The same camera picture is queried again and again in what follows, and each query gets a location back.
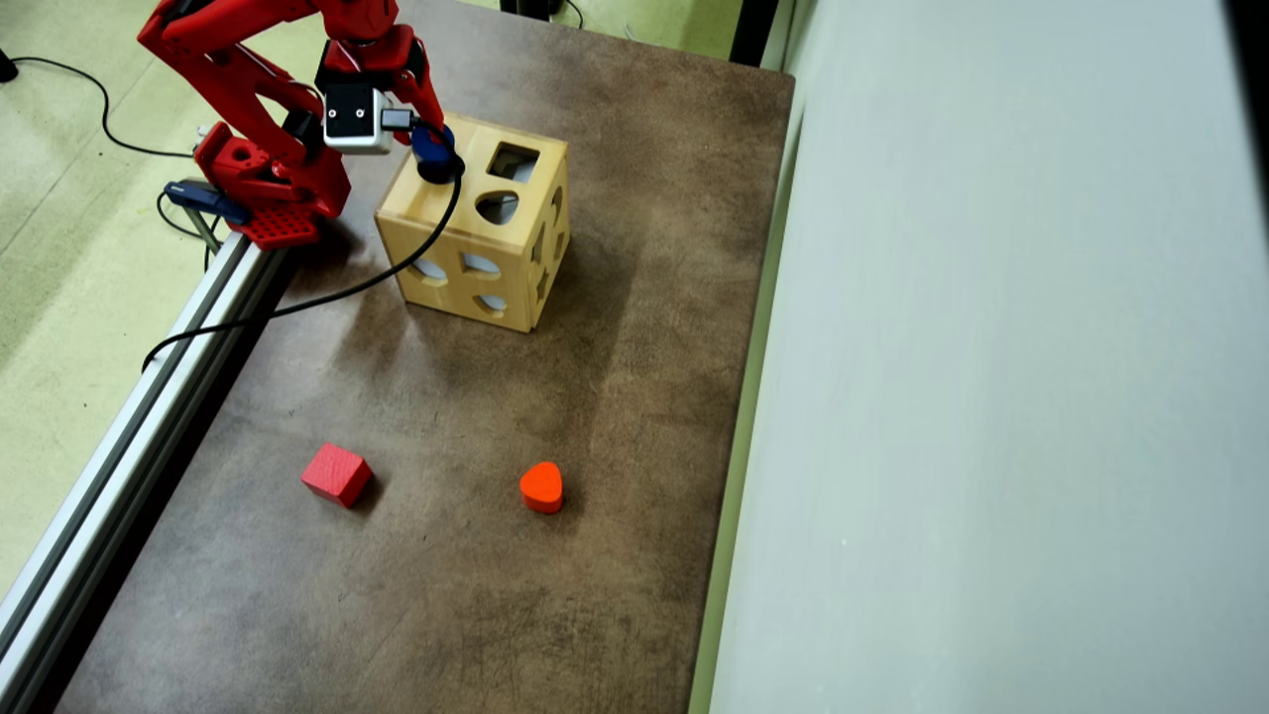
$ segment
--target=wooden cube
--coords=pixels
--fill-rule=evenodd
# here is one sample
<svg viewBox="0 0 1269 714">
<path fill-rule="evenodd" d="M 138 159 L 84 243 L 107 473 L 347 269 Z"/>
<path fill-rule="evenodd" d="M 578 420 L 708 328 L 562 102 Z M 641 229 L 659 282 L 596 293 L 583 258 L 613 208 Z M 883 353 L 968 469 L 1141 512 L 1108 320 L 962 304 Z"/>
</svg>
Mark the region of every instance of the wooden cube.
<svg viewBox="0 0 1269 714">
<path fill-rule="evenodd" d="M 529 331 L 538 323 L 569 246 L 569 145 L 447 114 L 467 162 L 449 223 L 423 259 L 397 273 L 407 302 Z M 392 263 L 423 245 L 452 184 L 419 178 L 414 156 L 374 212 Z"/>
</svg>

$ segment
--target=red block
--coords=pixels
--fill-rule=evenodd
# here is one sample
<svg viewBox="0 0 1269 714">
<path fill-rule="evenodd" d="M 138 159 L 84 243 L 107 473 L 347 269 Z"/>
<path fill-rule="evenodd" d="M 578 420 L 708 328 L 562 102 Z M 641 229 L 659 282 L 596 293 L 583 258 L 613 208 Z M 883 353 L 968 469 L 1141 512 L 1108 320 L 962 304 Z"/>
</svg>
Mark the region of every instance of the red block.
<svg viewBox="0 0 1269 714">
<path fill-rule="evenodd" d="M 357 454 L 325 444 L 312 463 L 299 477 L 305 486 L 322 498 L 329 498 L 344 509 L 352 509 L 362 493 L 362 487 L 371 481 L 371 468 Z"/>
</svg>

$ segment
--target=white wall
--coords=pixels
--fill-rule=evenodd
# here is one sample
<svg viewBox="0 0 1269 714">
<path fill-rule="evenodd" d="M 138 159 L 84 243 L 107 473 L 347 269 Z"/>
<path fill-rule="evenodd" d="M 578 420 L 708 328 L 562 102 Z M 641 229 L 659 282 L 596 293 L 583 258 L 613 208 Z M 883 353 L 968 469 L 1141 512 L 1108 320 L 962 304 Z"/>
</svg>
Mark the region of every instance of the white wall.
<svg viewBox="0 0 1269 714">
<path fill-rule="evenodd" d="M 1269 711 L 1269 251 L 1220 5 L 803 11 L 713 711 Z"/>
</svg>

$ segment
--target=black power cord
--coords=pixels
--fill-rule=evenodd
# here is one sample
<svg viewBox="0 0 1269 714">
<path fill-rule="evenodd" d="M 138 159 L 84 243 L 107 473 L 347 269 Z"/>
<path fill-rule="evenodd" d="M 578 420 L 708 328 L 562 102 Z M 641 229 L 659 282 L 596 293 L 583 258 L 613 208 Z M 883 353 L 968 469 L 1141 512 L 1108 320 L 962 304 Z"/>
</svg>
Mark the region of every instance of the black power cord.
<svg viewBox="0 0 1269 714">
<path fill-rule="evenodd" d="M 584 29 L 586 27 L 586 18 L 581 16 L 581 10 L 579 10 L 577 6 L 572 4 L 572 0 L 563 0 L 563 1 L 567 3 L 570 8 L 572 8 L 574 13 L 577 13 L 577 29 Z"/>
<path fill-rule="evenodd" d="M 458 151 L 454 148 L 454 143 L 452 141 L 449 141 L 449 137 L 447 137 L 444 134 L 444 132 L 442 132 L 439 128 L 431 126 L 430 123 L 423 122 L 420 119 L 416 119 L 416 122 L 418 122 L 419 126 L 421 126 L 421 127 L 426 128 L 429 132 L 431 132 L 431 134 L 435 136 L 442 143 L 445 145 L 445 148 L 449 150 L 450 162 L 454 166 L 454 190 L 453 190 L 453 193 L 449 194 L 449 204 L 445 205 L 445 212 L 440 216 L 440 219 L 437 222 L 437 227 L 433 228 L 431 235 L 429 235 L 428 238 L 424 240 L 423 243 L 418 249 L 415 249 L 414 252 L 406 255 L 404 260 L 401 260 L 400 263 L 397 263 L 397 264 L 392 265 L 391 268 L 383 270 L 382 273 L 378 273 L 377 275 L 373 275 L 373 276 L 371 276 L 368 279 L 364 279 L 364 280 L 362 280 L 362 282 L 359 282 L 359 283 L 357 283 L 357 284 L 354 284 L 352 287 L 345 287 L 344 289 L 340 289 L 338 292 L 332 292 L 330 294 L 324 294 L 321 297 L 316 297 L 316 298 L 308 299 L 306 302 L 297 302 L 294 304 L 289 304 L 287 307 L 282 307 L 279 309 L 274 309 L 273 312 L 268 312 L 268 313 L 264 313 L 264 315 L 253 315 L 250 317 L 244 317 L 241 320 L 230 320 L 227 322 L 221 322 L 218 325 L 207 325 L 207 326 L 203 326 L 203 327 L 198 327 L 198 328 L 193 328 L 193 330 L 187 330 L 187 331 L 183 331 L 183 332 L 176 332 L 176 334 L 174 334 L 174 335 L 164 339 L 159 344 L 156 344 L 154 346 L 154 349 L 151 349 L 150 353 L 146 354 L 146 361 L 141 365 L 142 372 L 146 368 L 150 367 L 150 363 L 154 361 L 155 355 L 159 353 L 159 350 L 162 349 L 164 346 L 168 346 L 169 344 L 173 344 L 175 341 L 180 341 L 183 339 L 189 339 L 192 336 L 198 336 L 201 334 L 211 334 L 211 332 L 214 332 L 214 331 L 223 331 L 223 330 L 231 330 L 231 328 L 237 328 L 237 327 L 246 327 L 246 326 L 251 326 L 251 325 L 261 325 L 261 323 L 268 322 L 269 320 L 272 320 L 274 317 L 282 317 L 284 315 L 293 315 L 296 312 L 299 312 L 302 309 L 307 309 L 310 307 L 317 307 L 319 304 L 326 304 L 327 302 L 334 302 L 336 299 L 343 299 L 344 297 L 348 297 L 349 294 L 355 294 L 355 293 L 358 293 L 358 292 L 360 292 L 360 290 L 363 290 L 365 288 L 373 287 L 373 285 L 376 285 L 376 284 L 378 284 L 378 283 L 388 279 L 390 276 L 400 273 L 401 270 L 404 270 L 407 266 L 410 266 L 411 264 L 414 264 L 415 260 L 418 260 L 419 257 L 421 257 L 423 254 L 426 252 L 429 247 L 431 247 L 431 243 L 435 242 L 438 237 L 440 237 L 440 233 L 445 230 L 445 226 L 449 223 L 449 217 L 454 213 L 454 208 L 458 205 L 458 194 L 462 193 L 462 189 L 463 189 L 463 171 L 464 171 L 466 166 L 463 165 L 463 160 L 458 156 Z"/>
<path fill-rule="evenodd" d="M 165 195 L 168 195 L 168 194 L 166 193 L 160 193 L 159 198 L 155 198 L 155 209 L 159 211 L 159 217 L 162 218 L 162 222 L 168 223 L 169 226 L 174 227 L 175 230 L 178 230 L 178 231 L 180 231 L 180 232 L 183 232 L 183 233 L 185 233 L 185 235 L 188 235 L 190 237 L 197 237 L 197 238 L 202 240 L 203 236 L 198 235 L 195 231 L 192 231 L 192 230 L 189 230 L 187 227 L 181 227 L 181 226 L 176 224 L 175 221 L 173 221 L 171 218 L 168 217 L 168 213 L 165 213 L 164 209 L 162 209 L 162 199 L 164 199 Z M 218 226 L 218 224 L 221 224 L 221 217 L 216 216 L 216 219 L 213 219 L 212 224 L 211 224 L 212 233 L 216 232 L 216 226 Z M 223 245 L 223 242 L 220 241 L 220 240 L 217 240 L 216 243 L 217 245 Z M 212 246 L 211 245 L 204 245 L 203 246 L 203 271 L 204 273 L 207 271 L 207 268 L 211 266 L 211 264 L 212 264 Z"/>
<path fill-rule="evenodd" d="M 105 132 L 105 136 L 110 141 L 118 143 L 119 146 L 122 146 L 124 148 L 131 148 L 133 151 L 140 151 L 142 153 L 150 153 L 151 156 L 171 156 L 174 159 L 193 159 L 194 157 L 194 155 L 192 152 L 190 153 L 180 153 L 180 152 L 176 152 L 176 151 L 159 151 L 157 148 L 146 148 L 145 146 L 137 146 L 135 143 L 128 143 L 127 141 L 123 141 L 123 140 L 118 138 L 117 136 L 114 136 L 113 133 L 110 133 L 110 127 L 105 122 L 107 118 L 109 118 L 109 115 L 110 115 L 110 94 L 105 90 L 105 85 L 103 85 L 100 81 L 96 80 L 95 76 L 85 72 L 84 70 L 77 70 L 77 68 L 75 68 L 75 67 L 72 67 L 70 65 L 63 65 L 61 62 L 55 62 L 52 60 L 46 60 L 43 57 L 14 57 L 13 61 L 14 62 L 43 62 L 46 65 L 52 65 L 55 67 L 61 67 L 61 68 L 63 68 L 63 70 L 66 70 L 69 72 L 75 72 L 75 74 L 80 75 L 81 77 L 91 81 L 93 84 L 95 84 L 96 88 L 102 90 L 102 98 L 105 99 L 105 105 L 102 108 L 102 131 Z"/>
</svg>

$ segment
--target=green floor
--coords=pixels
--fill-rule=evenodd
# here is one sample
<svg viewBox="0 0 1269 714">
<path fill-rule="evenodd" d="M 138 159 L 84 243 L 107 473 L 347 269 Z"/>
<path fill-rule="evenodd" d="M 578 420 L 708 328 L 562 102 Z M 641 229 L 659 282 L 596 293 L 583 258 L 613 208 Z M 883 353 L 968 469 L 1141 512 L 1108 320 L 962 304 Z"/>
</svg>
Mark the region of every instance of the green floor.
<svg viewBox="0 0 1269 714">
<path fill-rule="evenodd" d="M 585 29 L 726 57 L 739 0 L 574 0 Z M 136 42 L 155 0 L 0 3 L 0 47 L 94 74 L 112 131 L 189 150 L 216 113 Z M 473 4 L 495 8 L 496 0 Z M 555 22 L 576 25 L 565 6 Z M 325 39 L 310 18 L 251 41 L 307 71 Z M 155 198 L 192 161 L 123 150 L 86 80 L 34 63 L 0 85 L 0 594 L 8 591 L 202 275 L 202 243 L 164 224 Z M 184 216 L 169 211 L 174 219 Z"/>
</svg>

